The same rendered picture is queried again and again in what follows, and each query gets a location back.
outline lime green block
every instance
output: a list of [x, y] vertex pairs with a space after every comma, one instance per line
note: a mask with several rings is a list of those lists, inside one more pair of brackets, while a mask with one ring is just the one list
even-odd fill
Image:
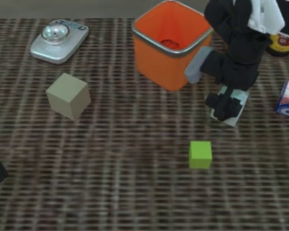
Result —
[[191, 141], [189, 146], [189, 167], [209, 169], [212, 162], [210, 141]]

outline beige cube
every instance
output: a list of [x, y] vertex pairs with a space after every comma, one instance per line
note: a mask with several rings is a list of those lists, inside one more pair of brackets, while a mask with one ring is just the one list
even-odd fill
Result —
[[61, 115], [76, 120], [90, 104], [88, 84], [63, 73], [47, 90], [50, 107]]

